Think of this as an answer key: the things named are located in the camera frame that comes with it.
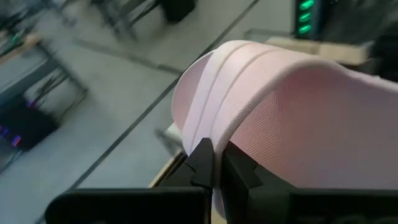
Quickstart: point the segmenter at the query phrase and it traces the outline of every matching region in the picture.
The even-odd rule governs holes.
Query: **gray floor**
[[[0,175],[0,223],[36,222],[51,199],[71,186],[148,186],[170,158],[155,138],[154,130],[167,129],[172,124],[172,91],[163,99],[159,96],[178,74],[131,59],[139,57],[155,67],[166,65],[184,70],[250,3],[199,0],[197,8],[175,26],[164,26],[156,9],[134,27],[139,34],[138,42],[115,39],[101,25],[98,12],[88,8],[84,1],[66,9],[78,19],[72,29],[62,26],[53,13],[44,14],[39,23],[40,33],[52,40],[52,49],[89,86],[90,94],[67,114],[58,131]],[[215,44],[242,39],[243,33],[251,28],[288,32],[290,12],[291,1],[260,0]],[[156,99],[160,103],[141,119]],[[137,119],[142,121],[135,126]],[[129,128],[134,129],[119,144],[113,144]],[[110,147],[114,147],[111,152],[107,151]],[[110,154],[101,164],[79,179],[105,152]]]

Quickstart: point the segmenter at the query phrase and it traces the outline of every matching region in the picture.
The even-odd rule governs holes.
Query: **concrete floor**
[[[70,188],[147,187],[170,159],[154,131],[172,124],[179,71],[209,45],[242,39],[248,29],[290,30],[292,1],[260,0],[224,33],[250,4],[199,0],[175,26],[164,26],[155,9],[134,26],[138,42],[116,39],[84,1],[65,10],[77,18],[74,28],[45,13],[39,32],[90,94],[58,131],[0,175],[0,223],[40,223],[51,199]]]

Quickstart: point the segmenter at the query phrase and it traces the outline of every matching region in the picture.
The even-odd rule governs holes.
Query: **desk leg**
[[[64,66],[59,59],[54,57],[54,55],[41,42],[39,42],[36,47],[43,52],[49,60],[53,60],[58,65],[58,68],[62,71],[62,73],[65,74],[83,92],[84,95],[87,94],[88,87],[83,84],[74,73]]]

